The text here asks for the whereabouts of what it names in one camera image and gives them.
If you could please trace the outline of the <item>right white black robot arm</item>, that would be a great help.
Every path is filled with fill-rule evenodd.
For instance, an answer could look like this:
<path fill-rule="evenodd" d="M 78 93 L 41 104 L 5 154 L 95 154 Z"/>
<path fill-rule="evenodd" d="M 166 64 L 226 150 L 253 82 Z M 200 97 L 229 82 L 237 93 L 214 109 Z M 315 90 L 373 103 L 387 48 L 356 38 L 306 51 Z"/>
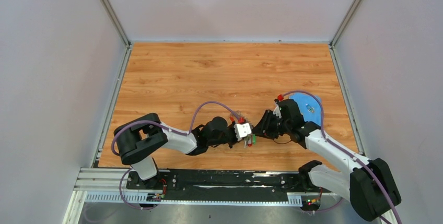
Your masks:
<path fill-rule="evenodd" d="M 308 120 L 293 99 L 276 101 L 252 129 L 256 136 L 275 140 L 288 135 L 327 160 L 335 170 L 313 160 L 299 168 L 298 184 L 304 191 L 325 188 L 350 202 L 364 220 L 373 221 L 393 211 L 402 201 L 389 165 L 381 158 L 370 159 L 351 151 L 328 135 L 316 122 Z"/>

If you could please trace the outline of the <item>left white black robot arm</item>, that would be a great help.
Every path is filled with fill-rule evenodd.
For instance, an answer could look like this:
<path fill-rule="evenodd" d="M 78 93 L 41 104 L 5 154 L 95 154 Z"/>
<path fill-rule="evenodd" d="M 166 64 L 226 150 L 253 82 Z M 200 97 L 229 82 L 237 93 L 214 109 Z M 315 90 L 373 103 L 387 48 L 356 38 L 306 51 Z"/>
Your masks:
<path fill-rule="evenodd" d="M 215 117 L 186 132 L 164 124 L 156 113 L 150 113 L 114 130 L 112 152 L 120 157 L 123 165 L 137 172 L 142 185 L 154 189 L 159 185 L 160 175 L 152 154 L 159 148 L 197 156 L 212 146 L 232 147 L 251 133 L 250 124 L 242 117 L 231 123 Z"/>

